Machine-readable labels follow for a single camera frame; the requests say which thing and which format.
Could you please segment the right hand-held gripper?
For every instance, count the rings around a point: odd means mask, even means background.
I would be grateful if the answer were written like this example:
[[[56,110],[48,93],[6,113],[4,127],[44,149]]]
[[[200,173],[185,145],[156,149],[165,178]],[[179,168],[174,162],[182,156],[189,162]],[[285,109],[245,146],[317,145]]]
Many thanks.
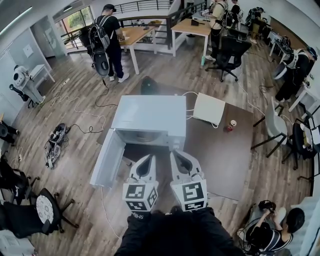
[[[200,163],[195,157],[178,149],[170,152],[170,165],[174,181],[189,179],[202,172]],[[183,212],[207,207],[208,191],[205,179],[200,178],[186,183],[172,182],[170,186]]]

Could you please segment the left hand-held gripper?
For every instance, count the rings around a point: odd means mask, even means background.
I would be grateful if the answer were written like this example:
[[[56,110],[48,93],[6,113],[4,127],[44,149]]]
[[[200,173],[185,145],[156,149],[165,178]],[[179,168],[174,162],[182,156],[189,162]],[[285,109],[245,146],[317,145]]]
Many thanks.
[[[158,185],[156,156],[148,154],[131,167],[123,184],[122,200],[132,212],[150,212],[159,197]]]

